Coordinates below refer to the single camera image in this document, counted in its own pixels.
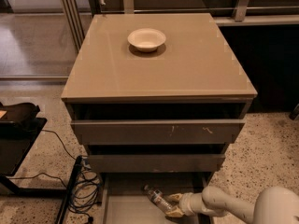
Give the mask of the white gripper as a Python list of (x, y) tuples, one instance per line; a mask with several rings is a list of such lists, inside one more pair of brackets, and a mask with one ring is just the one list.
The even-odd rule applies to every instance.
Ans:
[(201, 193), (175, 193), (167, 196), (171, 202), (178, 203), (171, 210), (165, 212), (168, 217), (195, 216), (203, 211), (203, 200)]

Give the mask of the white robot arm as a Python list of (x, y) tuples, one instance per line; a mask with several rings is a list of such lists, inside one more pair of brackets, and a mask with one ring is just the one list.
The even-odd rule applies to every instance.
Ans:
[(208, 186), (200, 193), (176, 193), (169, 196), (176, 205), (168, 217), (192, 217), (203, 214), (224, 217), (232, 214), (246, 224), (299, 224), (299, 196), (283, 187), (264, 189), (255, 203), (235, 198), (223, 190)]

